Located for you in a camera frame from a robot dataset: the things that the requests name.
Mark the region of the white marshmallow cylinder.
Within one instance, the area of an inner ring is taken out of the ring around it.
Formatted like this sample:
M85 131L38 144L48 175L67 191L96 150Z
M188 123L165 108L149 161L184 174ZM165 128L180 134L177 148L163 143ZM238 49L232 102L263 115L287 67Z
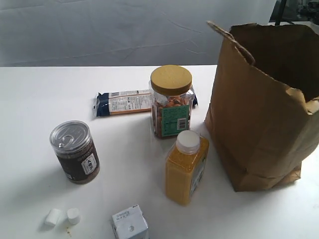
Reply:
M70 208L67 210L67 219L70 224L76 225L81 221L81 214L78 208Z
M44 224L50 227L56 226L61 215L60 209L51 209L44 220Z

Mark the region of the yellow grain bottle white cap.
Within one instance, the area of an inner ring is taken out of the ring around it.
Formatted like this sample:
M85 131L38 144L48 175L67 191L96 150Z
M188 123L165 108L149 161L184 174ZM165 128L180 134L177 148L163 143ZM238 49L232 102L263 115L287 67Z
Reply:
M201 182L205 170L209 140L192 130L180 132L165 163L165 194L186 206Z

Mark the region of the black stand in background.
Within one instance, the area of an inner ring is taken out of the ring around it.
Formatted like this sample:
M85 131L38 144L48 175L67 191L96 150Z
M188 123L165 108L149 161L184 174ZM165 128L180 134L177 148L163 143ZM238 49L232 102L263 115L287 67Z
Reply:
M277 0L272 11L270 22L309 21L319 24L318 0Z

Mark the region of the white blue carton box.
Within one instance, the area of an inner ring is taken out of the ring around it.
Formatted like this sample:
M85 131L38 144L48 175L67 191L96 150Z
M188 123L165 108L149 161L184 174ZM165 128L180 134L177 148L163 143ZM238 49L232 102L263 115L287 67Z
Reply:
M149 239L149 226L139 207L134 205L112 215L116 239Z

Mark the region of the right white marshmallow cylinder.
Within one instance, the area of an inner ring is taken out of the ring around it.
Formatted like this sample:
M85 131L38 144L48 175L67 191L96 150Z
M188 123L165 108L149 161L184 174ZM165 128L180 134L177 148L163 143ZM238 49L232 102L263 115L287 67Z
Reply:
M81 214L78 208L70 208L67 210L67 219L70 224L76 225L81 221Z

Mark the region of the blue white noodle packet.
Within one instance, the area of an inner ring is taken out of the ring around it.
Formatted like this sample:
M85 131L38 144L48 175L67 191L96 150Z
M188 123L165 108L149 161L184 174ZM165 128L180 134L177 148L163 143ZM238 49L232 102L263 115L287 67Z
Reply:
M122 91L98 93L94 100L94 117L106 117L151 111L152 115L160 116L161 107L151 105L150 90Z

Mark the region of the dark clear pull-tab can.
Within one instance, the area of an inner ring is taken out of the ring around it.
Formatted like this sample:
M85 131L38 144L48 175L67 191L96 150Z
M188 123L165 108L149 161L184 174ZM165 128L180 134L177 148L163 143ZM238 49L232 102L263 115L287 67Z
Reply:
M86 184L98 175L99 157L86 123L78 120L61 123L51 132L49 141L71 182Z

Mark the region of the large brown paper bag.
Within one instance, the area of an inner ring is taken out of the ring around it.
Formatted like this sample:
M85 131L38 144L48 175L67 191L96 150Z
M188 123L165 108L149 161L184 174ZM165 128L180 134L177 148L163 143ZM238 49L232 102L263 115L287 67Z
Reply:
M301 177L319 144L319 36L305 25L235 25L223 36L205 118L237 192Z

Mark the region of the left white marshmallow cylinder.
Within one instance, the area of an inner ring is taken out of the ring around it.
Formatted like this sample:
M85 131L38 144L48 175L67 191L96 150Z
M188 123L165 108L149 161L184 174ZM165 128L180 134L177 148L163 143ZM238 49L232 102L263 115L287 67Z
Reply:
M60 209L51 209L44 220L44 224L50 227L56 226L61 215Z

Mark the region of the clear nut jar yellow lid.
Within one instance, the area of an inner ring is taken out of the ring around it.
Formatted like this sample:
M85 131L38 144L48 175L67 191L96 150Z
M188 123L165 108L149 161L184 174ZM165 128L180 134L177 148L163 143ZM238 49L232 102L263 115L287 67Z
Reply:
M163 65L152 71L149 88L154 134L168 138L189 130L194 101L192 74L178 65Z

